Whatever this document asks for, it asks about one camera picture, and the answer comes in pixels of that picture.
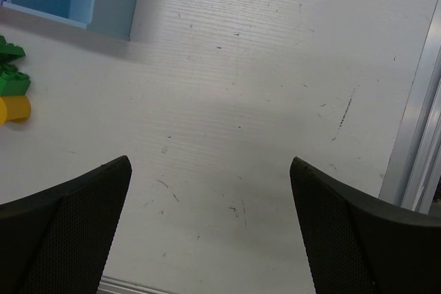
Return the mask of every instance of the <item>white tabletop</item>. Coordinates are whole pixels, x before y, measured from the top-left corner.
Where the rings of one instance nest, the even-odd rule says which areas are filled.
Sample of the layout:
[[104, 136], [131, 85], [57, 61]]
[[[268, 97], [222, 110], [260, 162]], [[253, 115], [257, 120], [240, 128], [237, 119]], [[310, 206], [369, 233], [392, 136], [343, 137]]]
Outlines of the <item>white tabletop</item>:
[[139, 0], [130, 43], [0, 9], [33, 80], [0, 202], [127, 154], [106, 275], [313, 293], [290, 162], [378, 195], [435, 1]]

